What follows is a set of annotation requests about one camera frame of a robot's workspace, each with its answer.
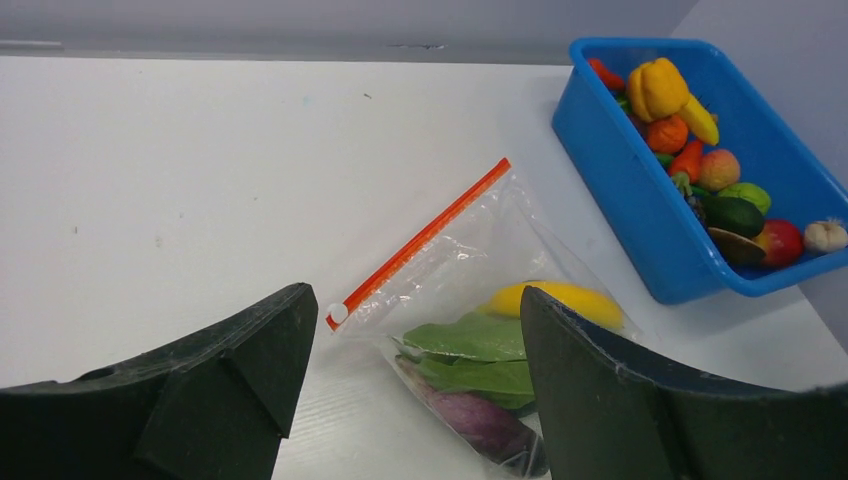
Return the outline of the purple eggplant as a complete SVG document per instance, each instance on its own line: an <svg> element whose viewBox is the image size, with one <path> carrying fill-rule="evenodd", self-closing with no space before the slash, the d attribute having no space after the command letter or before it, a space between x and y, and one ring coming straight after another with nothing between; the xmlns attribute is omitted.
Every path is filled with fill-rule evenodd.
<svg viewBox="0 0 848 480"><path fill-rule="evenodd" d="M397 356L395 365L419 400L476 453L516 477L549 472L544 440L509 411L473 393L437 390L407 358Z"/></svg>

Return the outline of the green leafy vegetable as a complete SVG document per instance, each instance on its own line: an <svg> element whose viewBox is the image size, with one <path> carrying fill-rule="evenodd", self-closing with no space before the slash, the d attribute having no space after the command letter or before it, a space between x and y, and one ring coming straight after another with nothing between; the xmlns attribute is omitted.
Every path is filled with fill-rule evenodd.
<svg viewBox="0 0 848 480"><path fill-rule="evenodd" d="M507 410L535 401L521 325L469 312L453 323L425 323L392 339L440 391L473 393Z"/></svg>

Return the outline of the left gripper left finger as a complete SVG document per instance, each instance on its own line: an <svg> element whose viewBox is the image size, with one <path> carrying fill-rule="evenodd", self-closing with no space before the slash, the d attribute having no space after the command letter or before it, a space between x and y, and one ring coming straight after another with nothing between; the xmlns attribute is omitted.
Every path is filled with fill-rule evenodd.
<svg viewBox="0 0 848 480"><path fill-rule="evenodd" d="M1 392L5 479L268 479L318 322L306 283L60 383Z"/></svg>

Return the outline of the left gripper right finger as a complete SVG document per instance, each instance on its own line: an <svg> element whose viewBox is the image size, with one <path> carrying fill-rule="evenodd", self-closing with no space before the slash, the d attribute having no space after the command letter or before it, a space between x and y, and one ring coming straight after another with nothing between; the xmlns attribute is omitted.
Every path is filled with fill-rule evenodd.
<svg viewBox="0 0 848 480"><path fill-rule="evenodd" d="M843 479L845 385L714 375L597 326L536 287L520 320L556 479Z"/></svg>

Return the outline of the clear zip bag orange zipper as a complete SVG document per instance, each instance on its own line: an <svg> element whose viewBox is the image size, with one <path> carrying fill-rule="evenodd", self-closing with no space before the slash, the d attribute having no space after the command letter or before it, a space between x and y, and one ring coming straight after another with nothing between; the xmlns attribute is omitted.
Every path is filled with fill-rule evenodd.
<svg viewBox="0 0 848 480"><path fill-rule="evenodd" d="M605 329L631 340L640 336L602 282L539 221L524 184L509 161L501 160L346 299L332 304L325 320L343 338L375 346L419 403L475 454L486 478L546 479L549 472L539 478L513 476L476 453L408 387L395 365L395 358L404 356L392 341L425 323L453 323L469 312L487 314L479 308L496 291L529 281L600 291L624 313L621 329ZM507 411L543 439L536 396L526 408Z"/></svg>

